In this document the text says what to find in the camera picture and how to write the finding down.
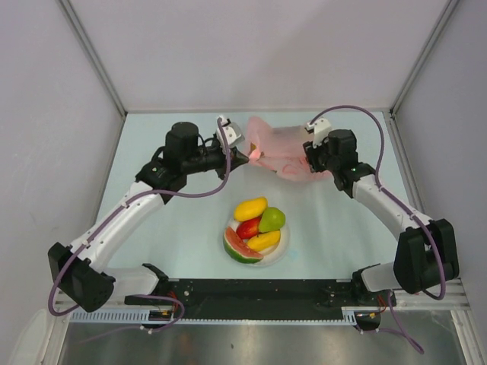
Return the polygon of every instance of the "fruit plate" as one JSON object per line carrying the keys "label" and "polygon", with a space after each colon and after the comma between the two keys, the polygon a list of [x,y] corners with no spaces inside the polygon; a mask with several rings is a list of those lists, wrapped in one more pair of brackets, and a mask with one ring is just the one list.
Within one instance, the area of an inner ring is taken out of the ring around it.
{"label": "fruit plate", "polygon": [[[233,230],[237,230],[239,224],[240,222],[231,218],[228,221],[227,227],[230,227]],[[291,237],[291,233],[289,231],[289,226],[286,223],[284,227],[281,228],[281,239],[279,240],[279,242],[272,247],[260,251],[260,253],[264,255],[264,258],[262,260],[256,262],[255,264],[242,264],[242,265],[264,267],[264,266],[275,264],[277,261],[282,259],[285,253],[288,251],[290,237]]]}

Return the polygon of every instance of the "plastic bag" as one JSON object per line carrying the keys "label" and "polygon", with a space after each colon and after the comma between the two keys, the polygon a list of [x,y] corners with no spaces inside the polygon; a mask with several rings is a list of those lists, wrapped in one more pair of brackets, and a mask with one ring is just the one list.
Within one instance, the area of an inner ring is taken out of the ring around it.
{"label": "plastic bag", "polygon": [[314,181],[329,176],[328,172],[310,171],[303,143],[312,140],[313,135],[303,126],[273,128],[257,116],[251,117],[247,124],[249,162],[292,181]]}

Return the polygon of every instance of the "green apple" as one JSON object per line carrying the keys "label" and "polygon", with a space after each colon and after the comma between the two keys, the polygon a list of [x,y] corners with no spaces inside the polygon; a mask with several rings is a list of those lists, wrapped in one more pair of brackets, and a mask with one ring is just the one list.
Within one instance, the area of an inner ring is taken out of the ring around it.
{"label": "green apple", "polygon": [[279,209],[275,207],[268,207],[262,214],[262,219],[259,222],[259,232],[271,232],[273,230],[280,230],[286,223],[286,216]]}

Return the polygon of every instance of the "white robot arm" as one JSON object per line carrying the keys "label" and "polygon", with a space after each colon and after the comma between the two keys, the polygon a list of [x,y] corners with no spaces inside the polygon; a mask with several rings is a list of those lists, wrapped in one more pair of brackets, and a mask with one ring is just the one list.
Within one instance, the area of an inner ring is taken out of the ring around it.
{"label": "white robot arm", "polygon": [[154,290],[161,275],[154,266],[108,269],[108,262],[148,215],[161,209],[174,195],[189,195],[178,193],[189,174],[216,170],[226,182],[230,171],[248,162],[236,147],[244,139],[238,125],[224,116],[219,116],[217,123],[218,130],[209,139],[210,146],[205,142],[198,145],[196,125],[189,122],[173,125],[166,135],[165,146],[143,166],[117,206],[68,247],[60,243],[51,247],[48,256],[55,283],[52,294],[59,287],[84,310],[92,312],[111,296],[150,294]]}
{"label": "white robot arm", "polygon": [[398,240],[394,262],[353,274],[363,291],[402,288],[414,294],[440,284],[442,275],[443,281],[458,277],[450,223],[445,219],[433,221],[393,195],[375,169],[358,161],[357,139],[352,131],[333,130],[324,118],[309,122],[306,129],[314,134],[313,141],[304,144],[311,171],[330,171],[337,189],[372,211]]}

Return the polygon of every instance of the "yellow fruit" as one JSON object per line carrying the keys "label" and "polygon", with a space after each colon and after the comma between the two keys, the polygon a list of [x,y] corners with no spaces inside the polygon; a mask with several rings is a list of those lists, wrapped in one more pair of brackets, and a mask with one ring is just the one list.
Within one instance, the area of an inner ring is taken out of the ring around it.
{"label": "yellow fruit", "polygon": [[274,246],[281,239],[281,231],[274,230],[272,232],[261,233],[252,237],[247,242],[247,246],[254,251],[260,252],[264,249]]}
{"label": "yellow fruit", "polygon": [[255,217],[259,217],[267,208],[267,199],[261,196],[260,198],[246,200],[241,202],[234,212],[236,221],[244,222]]}

